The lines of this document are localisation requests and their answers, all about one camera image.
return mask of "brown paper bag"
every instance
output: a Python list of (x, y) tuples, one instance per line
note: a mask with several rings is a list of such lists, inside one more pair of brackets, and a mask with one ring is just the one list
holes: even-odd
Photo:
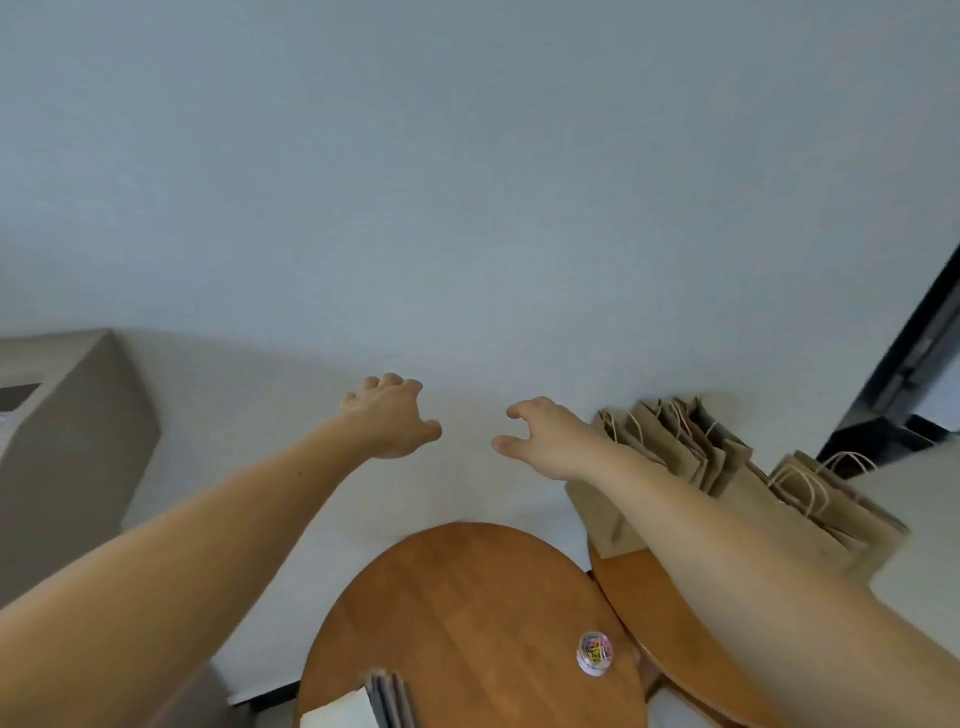
[(666, 467), (666, 463), (660, 459), (659, 455), (647, 449), (643, 440), (643, 430), (630, 412), (616, 407), (607, 407), (605, 411), (610, 415), (607, 424), (607, 434), (611, 435), (610, 422), (612, 422), (613, 434), (611, 436), (615, 442), (627, 445), (639, 452), (647, 460)]
[(690, 420), (704, 431), (704, 436), (710, 443), (724, 451), (723, 467), (708, 491), (712, 497), (720, 498), (730, 481), (750, 462), (750, 458), (754, 456), (754, 450), (744, 445), (740, 438), (714, 420), (699, 397), (691, 404), (689, 415)]
[(826, 483), (829, 503), (821, 501), (816, 511), (818, 518), (852, 534), (867, 545), (851, 566), (848, 576), (860, 584), (869, 584), (909, 538), (910, 529), (896, 516), (857, 491), (849, 481), (809, 455), (797, 451), (785, 458), (784, 462), (804, 468)]
[(752, 463), (737, 471), (719, 501), (807, 563), (844, 573), (852, 561), (839, 541), (771, 493), (766, 475)]
[[(627, 413), (622, 410), (602, 410), (597, 412), (590, 426), (598, 432), (604, 432), (614, 442), (627, 445), (649, 460), (666, 467), (662, 460), (626, 431), (625, 424), (628, 421)], [(610, 559), (647, 547), (619, 509), (597, 488), (584, 480), (570, 480), (565, 488), (567, 497), (584, 523), (601, 559)]]
[(672, 400), (661, 400), (656, 404), (647, 404), (647, 406), (657, 413), (657, 419), (666, 427), (667, 432), (672, 433), (680, 441), (680, 444), (696, 458), (697, 472), (690, 477), (690, 485), (697, 490), (701, 490), (704, 484), (704, 476), (707, 473), (707, 454), (694, 442), (692, 430), (690, 430), (680, 408)]
[(707, 457), (707, 468), (704, 470), (704, 479), (700, 483), (700, 490), (709, 493), (713, 489), (713, 484), (717, 477), (723, 471), (724, 463), (727, 461), (727, 454), (723, 448), (716, 448), (709, 440), (704, 431), (690, 419), (689, 405), (683, 400), (674, 398), (673, 403), (677, 406), (680, 416), (690, 435), (693, 437), (700, 451)]
[(657, 419), (653, 410), (642, 401), (637, 402), (630, 413), (643, 431), (646, 448), (655, 453), (666, 464), (666, 469), (680, 480), (692, 482), (693, 477), (703, 468), (703, 460), (698, 459), (674, 437)]
[(869, 546), (867, 541), (857, 534), (857, 529), (848, 529), (842, 519), (834, 518), (834, 514), (829, 512), (832, 489), (822, 478), (808, 471), (792, 455), (787, 455), (777, 465), (769, 485), (777, 497), (823, 528), (850, 552), (852, 559), (846, 571), (847, 575), (856, 570)]

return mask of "right arm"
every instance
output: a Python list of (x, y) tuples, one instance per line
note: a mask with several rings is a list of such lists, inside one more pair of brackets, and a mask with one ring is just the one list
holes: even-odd
[(498, 437), (494, 449), (609, 497), (784, 717), (811, 728), (957, 724), (960, 661), (870, 592), (795, 558), (547, 398), (507, 414), (531, 437)]

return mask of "round wooden table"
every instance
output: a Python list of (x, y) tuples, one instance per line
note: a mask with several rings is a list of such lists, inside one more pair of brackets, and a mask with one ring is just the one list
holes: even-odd
[[(591, 630), (613, 643), (599, 678), (576, 660)], [(450, 523), (392, 547), (337, 599), (306, 661), (296, 724), (384, 667), (410, 684), (422, 728), (644, 728), (628, 640), (557, 549), (504, 526)]]
[(649, 549), (601, 559), (593, 576), (634, 639), (672, 682), (718, 713), (751, 728), (780, 728), (773, 704), (693, 614)]

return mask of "left arm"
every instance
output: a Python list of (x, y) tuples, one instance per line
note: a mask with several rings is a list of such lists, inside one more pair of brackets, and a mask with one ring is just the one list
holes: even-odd
[(367, 377), (292, 447), (87, 554), (0, 612), (0, 725), (138, 725), (209, 660), (337, 486), (438, 440), (422, 385)]

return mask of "hand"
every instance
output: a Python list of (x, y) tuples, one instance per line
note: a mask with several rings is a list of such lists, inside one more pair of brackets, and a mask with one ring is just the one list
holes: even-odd
[(340, 403), (341, 417), (353, 422), (368, 439), (372, 457), (406, 457), (444, 434), (436, 420), (420, 419), (417, 395), (423, 385), (397, 375), (368, 376), (360, 394), (347, 393)]
[(493, 449), (554, 480), (584, 479), (589, 461), (611, 444), (566, 407), (546, 397), (512, 405), (507, 417), (525, 421), (530, 439), (500, 435), (493, 438)]

